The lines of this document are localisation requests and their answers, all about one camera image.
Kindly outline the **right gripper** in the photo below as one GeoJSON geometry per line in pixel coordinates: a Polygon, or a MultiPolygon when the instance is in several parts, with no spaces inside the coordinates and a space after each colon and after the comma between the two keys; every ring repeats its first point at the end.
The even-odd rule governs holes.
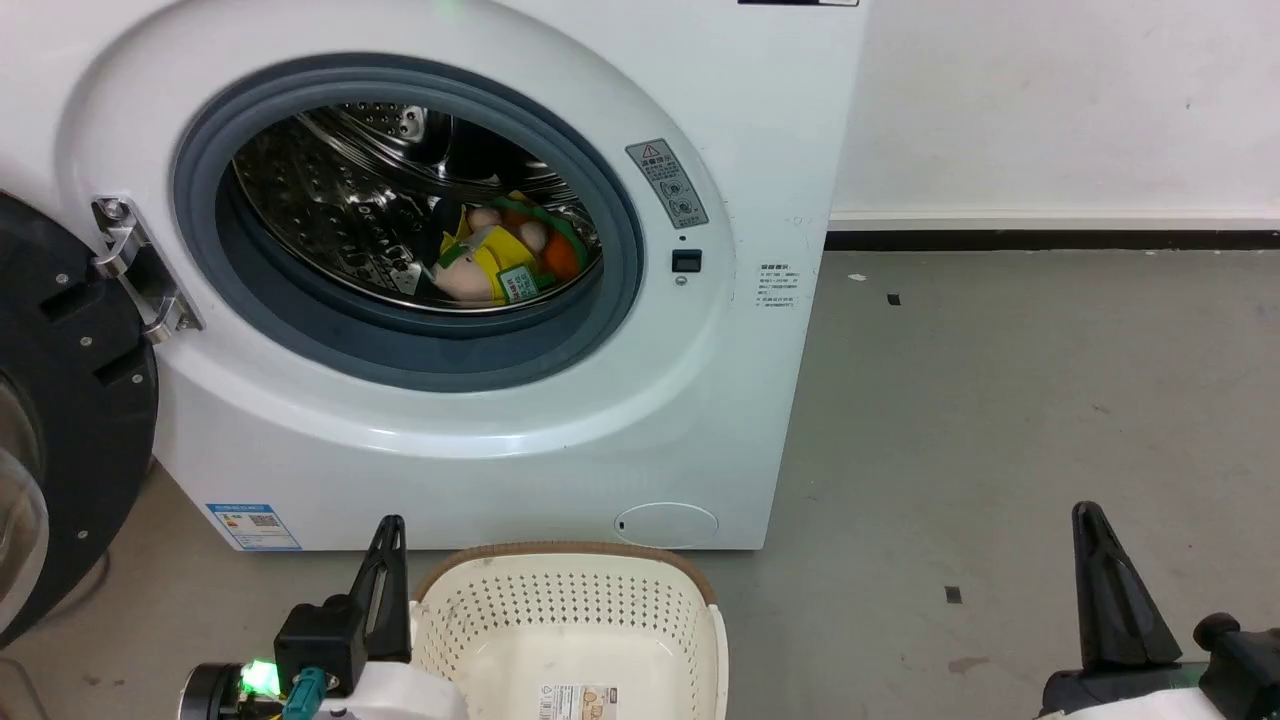
{"type": "Polygon", "coordinates": [[[1082,669],[1050,675],[1038,720],[1217,720],[1100,503],[1071,509],[1082,669]]]}

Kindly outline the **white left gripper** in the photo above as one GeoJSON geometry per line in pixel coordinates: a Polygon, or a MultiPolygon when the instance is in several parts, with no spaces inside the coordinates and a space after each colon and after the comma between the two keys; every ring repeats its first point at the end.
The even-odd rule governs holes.
{"type": "Polygon", "coordinates": [[[406,524],[385,515],[349,589],[353,652],[365,666],[347,697],[324,700],[317,720],[470,720],[460,688],[407,664],[412,657],[406,524]]]}

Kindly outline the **cream perforated laundry basket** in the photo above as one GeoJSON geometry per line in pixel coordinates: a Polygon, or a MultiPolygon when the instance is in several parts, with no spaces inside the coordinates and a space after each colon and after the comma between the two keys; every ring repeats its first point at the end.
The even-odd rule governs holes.
{"type": "Polygon", "coordinates": [[[411,603],[413,665],[453,682],[470,720],[538,720],[544,685],[613,685],[617,720],[726,720],[730,652],[704,573],[602,542],[452,553],[411,603]]]}

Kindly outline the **white front-load washing machine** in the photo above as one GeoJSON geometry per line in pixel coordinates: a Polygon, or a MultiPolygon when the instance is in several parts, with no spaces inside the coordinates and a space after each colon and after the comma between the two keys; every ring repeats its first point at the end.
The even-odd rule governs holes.
{"type": "Polygon", "coordinates": [[[623,542],[621,512],[677,502],[719,523],[696,548],[756,550],[874,4],[0,0],[0,193],[69,231],[91,265],[104,251],[92,200],[138,208],[206,325],[150,345],[151,461],[211,524],[207,503],[265,503],[312,551],[353,550],[393,512],[421,550],[623,542]],[[605,159],[646,255],[637,301],[603,346],[515,388],[403,389],[307,360],[221,299],[177,224],[180,142],[238,79],[342,53],[489,78],[605,159]],[[627,155],[654,138],[708,224],[673,228],[627,155]],[[672,273],[673,249],[700,249],[701,272],[672,273]],[[755,306],[764,263],[803,273],[795,307],[755,306]]]}

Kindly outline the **paper label in basket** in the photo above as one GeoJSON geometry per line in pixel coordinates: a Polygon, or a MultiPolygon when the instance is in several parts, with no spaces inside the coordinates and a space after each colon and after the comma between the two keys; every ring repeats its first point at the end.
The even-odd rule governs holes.
{"type": "Polygon", "coordinates": [[[544,685],[538,701],[538,720],[617,720],[620,691],[613,685],[544,685]]]}

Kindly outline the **yellow green plush toy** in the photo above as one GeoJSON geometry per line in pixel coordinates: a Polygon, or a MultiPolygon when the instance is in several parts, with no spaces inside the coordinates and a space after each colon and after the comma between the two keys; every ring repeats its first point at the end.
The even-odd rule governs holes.
{"type": "Polygon", "coordinates": [[[511,191],[463,206],[454,229],[443,232],[428,277],[467,307],[529,304],[576,282],[599,251],[582,209],[511,191]]]}

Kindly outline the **blue energy label sticker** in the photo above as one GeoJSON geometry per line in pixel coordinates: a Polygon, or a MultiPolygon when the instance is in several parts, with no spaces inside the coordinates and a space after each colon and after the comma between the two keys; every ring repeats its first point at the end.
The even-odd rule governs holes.
{"type": "Polygon", "coordinates": [[[294,552],[301,543],[279,514],[265,503],[207,503],[206,509],[229,542],[246,552],[294,552]]]}

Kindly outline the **grey rubber door gasket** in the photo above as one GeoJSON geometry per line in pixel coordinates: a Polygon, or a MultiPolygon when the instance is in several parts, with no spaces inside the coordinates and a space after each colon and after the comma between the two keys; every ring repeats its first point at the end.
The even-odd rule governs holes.
{"type": "Polygon", "coordinates": [[[530,97],[438,61],[342,53],[257,70],[192,120],[173,181],[187,249],[242,319],[307,360],[380,386],[463,393],[544,380],[603,346],[641,287],[645,234],[605,159],[530,97]],[[492,315],[390,307],[298,263],[247,205],[230,163],[244,142],[279,120],[364,100],[444,111],[526,147],[579,196],[595,223],[602,260],[567,292],[492,315]]]}

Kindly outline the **round white filter cover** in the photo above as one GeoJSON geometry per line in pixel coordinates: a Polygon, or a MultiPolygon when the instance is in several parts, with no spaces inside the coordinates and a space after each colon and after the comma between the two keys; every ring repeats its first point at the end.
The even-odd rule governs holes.
{"type": "Polygon", "coordinates": [[[641,503],[614,519],[614,533],[623,542],[658,550],[704,546],[718,529],[719,523],[712,512],[691,503],[641,503]]]}

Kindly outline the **black round washer door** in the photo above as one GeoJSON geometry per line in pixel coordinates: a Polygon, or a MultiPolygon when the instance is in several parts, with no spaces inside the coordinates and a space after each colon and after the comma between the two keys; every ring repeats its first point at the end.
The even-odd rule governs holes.
{"type": "Polygon", "coordinates": [[[47,552],[0,648],[54,610],[125,524],[152,457],[157,365],[125,288],[69,231],[0,193],[0,380],[35,433],[47,552]]]}

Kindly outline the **steel washer drum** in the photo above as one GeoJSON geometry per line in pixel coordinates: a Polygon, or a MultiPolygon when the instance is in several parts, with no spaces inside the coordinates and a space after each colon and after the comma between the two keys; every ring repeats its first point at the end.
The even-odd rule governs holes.
{"type": "Polygon", "coordinates": [[[465,205],[518,191],[590,214],[526,147],[420,105],[364,100],[301,111],[244,142],[230,169],[284,251],[390,307],[492,315],[534,306],[580,284],[603,255],[599,240],[596,259],[576,282],[529,304],[467,307],[445,297],[428,270],[465,205]]]}

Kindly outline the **metal door hinge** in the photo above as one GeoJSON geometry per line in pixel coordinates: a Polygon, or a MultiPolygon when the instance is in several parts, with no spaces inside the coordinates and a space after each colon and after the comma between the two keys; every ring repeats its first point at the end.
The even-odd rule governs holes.
{"type": "Polygon", "coordinates": [[[91,210],[104,243],[92,268],[131,296],[140,314],[141,337],[160,345],[182,332],[204,331],[204,319],[133,201],[119,195],[97,196],[91,210]]]}

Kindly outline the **small printed text label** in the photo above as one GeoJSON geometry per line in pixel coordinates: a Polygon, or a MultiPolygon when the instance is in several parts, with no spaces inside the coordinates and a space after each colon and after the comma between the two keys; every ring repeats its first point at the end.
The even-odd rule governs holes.
{"type": "Polygon", "coordinates": [[[803,273],[790,264],[764,263],[756,269],[755,306],[795,307],[800,297],[803,273]]]}

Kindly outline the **grey warning label sticker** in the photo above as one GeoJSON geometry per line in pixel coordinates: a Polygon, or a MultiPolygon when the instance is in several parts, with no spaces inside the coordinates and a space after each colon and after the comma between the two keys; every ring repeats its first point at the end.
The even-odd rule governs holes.
{"type": "Polygon", "coordinates": [[[632,143],[625,150],[644,174],[673,228],[682,231],[710,222],[689,173],[664,138],[632,143]]]}

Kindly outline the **black wall baseboard strip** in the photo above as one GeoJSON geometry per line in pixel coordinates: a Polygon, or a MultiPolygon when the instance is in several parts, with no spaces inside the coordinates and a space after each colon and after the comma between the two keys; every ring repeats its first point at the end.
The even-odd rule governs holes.
{"type": "Polygon", "coordinates": [[[831,231],[826,250],[854,252],[1257,251],[1280,250],[1280,229],[1261,231],[831,231]]]}

